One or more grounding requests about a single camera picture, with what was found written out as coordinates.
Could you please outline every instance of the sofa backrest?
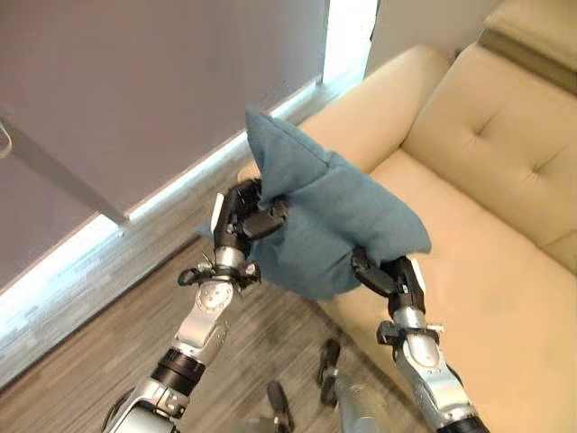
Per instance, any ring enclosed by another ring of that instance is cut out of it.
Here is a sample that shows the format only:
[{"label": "sofa backrest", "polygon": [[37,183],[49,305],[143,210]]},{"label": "sofa backrest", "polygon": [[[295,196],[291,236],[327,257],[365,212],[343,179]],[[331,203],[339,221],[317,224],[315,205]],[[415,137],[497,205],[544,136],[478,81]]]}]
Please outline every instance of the sofa backrest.
[{"label": "sofa backrest", "polygon": [[403,148],[575,272],[575,95],[473,44]]}]

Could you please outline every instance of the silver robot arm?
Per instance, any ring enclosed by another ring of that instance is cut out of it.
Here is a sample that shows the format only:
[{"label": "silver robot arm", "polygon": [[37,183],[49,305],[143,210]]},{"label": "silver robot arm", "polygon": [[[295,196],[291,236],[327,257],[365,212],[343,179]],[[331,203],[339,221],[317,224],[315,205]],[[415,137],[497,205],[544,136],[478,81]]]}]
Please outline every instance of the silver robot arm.
[{"label": "silver robot arm", "polygon": [[376,267],[357,248],[352,267],[360,282],[389,301],[393,320],[380,323],[377,339],[393,347],[395,364],[429,428],[438,433],[489,433],[444,359],[438,335],[442,327],[426,323],[425,283],[417,261],[400,257]]},{"label": "silver robot arm", "polygon": [[247,180],[216,201],[215,262],[180,274],[179,285],[198,284],[194,305],[154,371],[111,409],[104,433],[178,433],[174,420],[184,414],[190,394],[239,316],[241,291],[260,280],[258,266],[246,260],[251,242],[286,220],[282,201],[260,211],[260,194],[260,182]]}]

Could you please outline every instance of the teal pillow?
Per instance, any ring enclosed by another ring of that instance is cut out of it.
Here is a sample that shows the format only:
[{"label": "teal pillow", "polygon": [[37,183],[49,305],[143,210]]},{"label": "teal pillow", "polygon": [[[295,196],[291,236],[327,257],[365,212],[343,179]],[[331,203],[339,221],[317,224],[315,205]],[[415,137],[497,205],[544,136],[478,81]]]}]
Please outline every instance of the teal pillow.
[{"label": "teal pillow", "polygon": [[374,263],[431,250],[419,217],[338,153],[251,109],[246,130],[261,170],[260,205],[279,196],[288,202],[287,223],[252,248],[266,280],[309,299],[327,299],[359,285],[350,265],[356,245]]}]

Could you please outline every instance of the wooden floor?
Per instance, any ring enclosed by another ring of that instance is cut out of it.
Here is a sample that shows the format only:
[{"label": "wooden floor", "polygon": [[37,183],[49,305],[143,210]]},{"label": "wooden floor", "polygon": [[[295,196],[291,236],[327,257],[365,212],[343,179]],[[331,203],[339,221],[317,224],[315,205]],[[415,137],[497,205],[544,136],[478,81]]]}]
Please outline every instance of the wooden floor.
[{"label": "wooden floor", "polygon": [[[149,373],[164,353],[193,293],[177,286],[185,267],[210,253],[199,240],[167,261],[104,313],[44,357],[0,395],[3,433],[97,433],[114,400]],[[242,317],[195,389],[179,423],[183,433],[229,432],[235,419],[270,415],[266,384],[280,380],[297,432],[338,432],[338,415],[318,403],[319,347],[342,341],[339,367],[382,392],[390,432],[426,432],[412,406],[360,354],[316,304],[268,283],[247,294]]]}]

